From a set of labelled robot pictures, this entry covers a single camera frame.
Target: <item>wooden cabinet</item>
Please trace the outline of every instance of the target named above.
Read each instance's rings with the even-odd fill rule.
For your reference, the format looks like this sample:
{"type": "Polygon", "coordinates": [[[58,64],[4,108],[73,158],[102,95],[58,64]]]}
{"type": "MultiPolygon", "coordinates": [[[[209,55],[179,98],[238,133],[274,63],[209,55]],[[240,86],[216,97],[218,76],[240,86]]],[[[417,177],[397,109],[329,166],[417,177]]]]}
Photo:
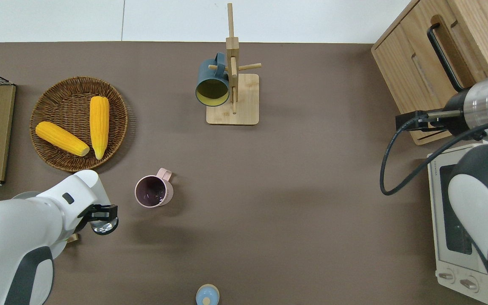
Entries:
{"type": "MultiPolygon", "coordinates": [[[[434,30],[463,87],[488,76],[488,0],[413,0],[372,47],[401,113],[443,108],[455,95],[430,41],[434,30]]],[[[447,137],[410,132],[417,145],[447,137]]]]}

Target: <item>oven control panel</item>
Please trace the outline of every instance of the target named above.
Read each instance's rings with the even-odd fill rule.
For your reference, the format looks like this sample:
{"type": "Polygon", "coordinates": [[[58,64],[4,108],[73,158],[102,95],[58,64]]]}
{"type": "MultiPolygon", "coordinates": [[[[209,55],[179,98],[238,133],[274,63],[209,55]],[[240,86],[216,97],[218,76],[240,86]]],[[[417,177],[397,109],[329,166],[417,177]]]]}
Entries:
{"type": "Polygon", "coordinates": [[[487,274],[445,262],[436,262],[436,278],[440,285],[488,304],[487,274]]]}

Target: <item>white wall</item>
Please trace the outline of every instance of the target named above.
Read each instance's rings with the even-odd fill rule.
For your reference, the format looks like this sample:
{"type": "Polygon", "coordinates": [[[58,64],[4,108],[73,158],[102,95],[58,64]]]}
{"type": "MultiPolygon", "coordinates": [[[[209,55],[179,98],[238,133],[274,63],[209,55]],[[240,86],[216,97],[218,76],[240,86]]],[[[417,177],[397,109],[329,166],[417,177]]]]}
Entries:
{"type": "MultiPolygon", "coordinates": [[[[227,2],[0,0],[0,42],[225,41],[227,2]]],[[[232,2],[242,42],[373,43],[410,0],[232,2]]]]}

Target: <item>mug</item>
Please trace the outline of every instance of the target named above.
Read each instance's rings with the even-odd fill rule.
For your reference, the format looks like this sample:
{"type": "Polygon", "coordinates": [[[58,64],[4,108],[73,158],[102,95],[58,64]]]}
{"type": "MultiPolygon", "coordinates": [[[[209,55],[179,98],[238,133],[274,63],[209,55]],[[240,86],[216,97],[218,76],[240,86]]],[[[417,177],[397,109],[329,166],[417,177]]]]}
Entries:
{"type": "Polygon", "coordinates": [[[218,52],[214,59],[205,60],[199,67],[195,96],[202,104],[220,106],[229,99],[229,75],[225,71],[225,54],[218,52]],[[208,66],[213,64],[217,69],[208,66]]]}
{"type": "Polygon", "coordinates": [[[142,177],[135,185],[135,199],[143,207],[159,207],[166,205],[173,194],[169,182],[172,172],[160,168],[157,174],[142,177]]]}

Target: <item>dark green mug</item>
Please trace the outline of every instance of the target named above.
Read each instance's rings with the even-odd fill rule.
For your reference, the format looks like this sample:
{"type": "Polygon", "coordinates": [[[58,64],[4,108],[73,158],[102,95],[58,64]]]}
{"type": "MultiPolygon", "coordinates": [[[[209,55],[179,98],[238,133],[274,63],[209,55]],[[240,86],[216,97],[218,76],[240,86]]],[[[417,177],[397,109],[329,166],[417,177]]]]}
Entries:
{"type": "Polygon", "coordinates": [[[220,106],[229,99],[229,75],[225,71],[225,54],[218,52],[214,59],[205,60],[199,67],[195,96],[202,104],[220,106]]]}

